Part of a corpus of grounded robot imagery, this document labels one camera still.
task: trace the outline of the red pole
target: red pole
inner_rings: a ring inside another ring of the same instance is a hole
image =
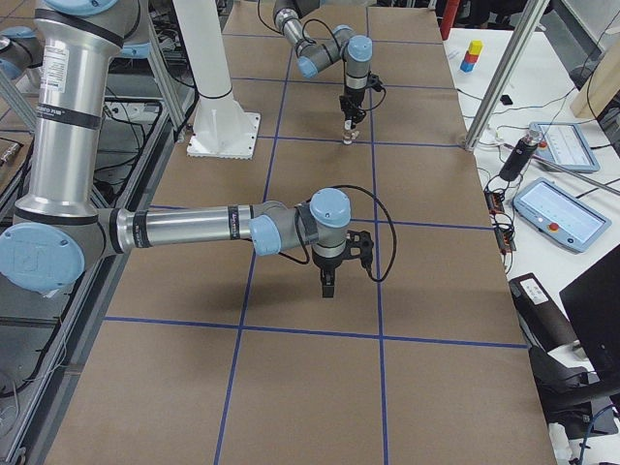
[[[450,35],[450,30],[454,24],[454,19],[456,18],[456,12],[458,11],[458,5],[460,3],[460,0],[448,0],[446,8],[444,9],[442,25],[439,28],[442,33],[442,40],[446,40]]]

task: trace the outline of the metal pole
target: metal pole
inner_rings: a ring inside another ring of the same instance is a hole
[[[529,0],[527,2],[523,16],[512,33],[511,41],[506,47],[506,51],[497,66],[497,71],[488,84],[476,117],[472,121],[467,138],[463,143],[465,150],[473,151],[474,147],[476,147],[484,128],[488,124],[491,113],[495,109],[519,58],[523,54],[523,50],[527,47],[532,32],[534,32],[541,17],[543,17],[544,9],[548,3],[549,0]]]
[[[588,184],[592,184],[593,186],[596,186],[599,189],[603,189],[605,191],[608,191],[611,194],[615,194],[616,196],[620,196],[620,191],[617,191],[617,190],[613,189],[612,187],[609,187],[606,184],[603,184],[603,183],[601,183],[599,181],[595,181],[594,179],[590,179],[589,177],[586,177],[586,176],[584,176],[582,174],[579,174],[578,172],[567,170],[566,168],[561,167],[559,165],[556,165],[555,163],[551,163],[548,160],[545,160],[544,158],[537,157],[536,155],[534,155],[532,157],[532,160],[536,160],[541,165],[545,165],[546,167],[552,168],[554,170],[558,170],[558,171],[561,171],[561,172],[565,172],[566,174],[570,174],[571,176],[576,177],[577,179],[581,179],[582,181],[587,182]]]
[[[0,70],[0,95],[21,118],[28,131],[34,133],[37,127],[37,114],[2,70]]]
[[[162,97],[164,98],[164,102],[168,108],[168,113],[170,114],[172,124],[174,125],[174,128],[180,128],[181,131],[179,134],[182,134],[183,131],[181,125],[183,124],[185,115],[183,114],[183,108],[179,103],[178,96],[174,91],[172,79],[168,75],[166,63],[164,62],[164,56],[159,48],[157,33],[155,32],[153,22],[150,19],[148,20],[148,36],[151,42],[151,52],[148,54],[148,63],[151,66],[151,71],[153,72],[159,91],[162,93]]]

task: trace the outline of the white surface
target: white surface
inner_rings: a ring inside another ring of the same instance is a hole
[[[455,87],[482,98],[490,82],[495,68],[508,44],[511,32],[490,30],[452,29],[449,39],[445,42],[449,66],[454,79]],[[459,66],[467,47],[472,40],[482,40],[483,49],[478,63],[471,73],[463,73]],[[491,128],[502,124],[517,127],[527,127],[532,121],[551,121],[556,113],[555,122],[584,121],[574,118],[570,110],[571,101],[577,94],[574,85],[568,77],[562,63],[553,51],[551,44],[543,33],[533,35],[525,54],[517,65],[511,80],[504,93],[512,98],[513,105],[505,107],[498,104],[495,114],[489,123]],[[544,104],[569,94],[566,101],[560,100],[544,108],[521,107],[543,106]],[[459,102],[464,115],[474,116],[480,104],[479,100],[459,93]],[[467,126],[471,118],[465,118]],[[596,121],[580,125],[584,136],[591,146],[605,145],[609,141]],[[505,142],[515,145],[525,134],[525,130],[501,128],[499,137]],[[487,130],[481,141],[497,144],[495,131]],[[491,175],[497,174],[503,165],[498,156],[497,146],[479,144],[475,155],[479,168],[488,170]],[[502,148],[504,160],[510,151]],[[620,177],[620,159],[612,148],[595,150],[595,156],[601,164],[601,170],[588,174],[601,182],[607,182]],[[550,172],[532,162],[524,174],[521,187],[529,185],[539,177],[545,177],[573,195],[589,191],[593,186],[561,172]],[[480,172],[482,185],[486,183],[486,174]],[[491,184],[491,188],[504,187],[505,182],[499,179]],[[615,186],[620,188],[620,181]],[[510,214],[514,214],[510,207],[510,200],[514,189],[508,191],[505,206]],[[598,261],[608,251],[618,245],[620,241],[620,198],[605,191],[596,191],[581,199],[594,209],[600,211],[612,221],[611,227],[582,254],[574,254],[557,245],[535,228],[518,217],[514,218],[516,252],[513,253],[513,264],[509,279],[533,272],[542,283],[551,298],[563,309],[559,292],[572,282],[585,269]],[[578,442],[572,442],[573,450],[578,453]],[[584,464],[594,464],[600,461],[618,462],[620,457],[620,436],[594,438],[588,442],[592,449],[586,451]]]
[[[605,27],[620,10],[620,0],[562,0],[562,2],[594,42],[601,37]],[[610,27],[614,26],[620,26],[620,16]],[[607,50],[616,40],[618,40],[616,37],[605,35],[601,38],[601,46]]]

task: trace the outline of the stacked colorful blocks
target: stacked colorful blocks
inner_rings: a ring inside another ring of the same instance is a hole
[[[461,71],[469,73],[474,69],[474,65],[478,61],[478,57],[481,55],[482,41],[472,41],[469,44],[469,48],[465,52],[465,58],[461,63]]]

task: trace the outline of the yellow block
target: yellow block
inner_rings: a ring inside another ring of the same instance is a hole
[[[467,49],[470,55],[480,55],[482,51],[482,41],[472,41]]]

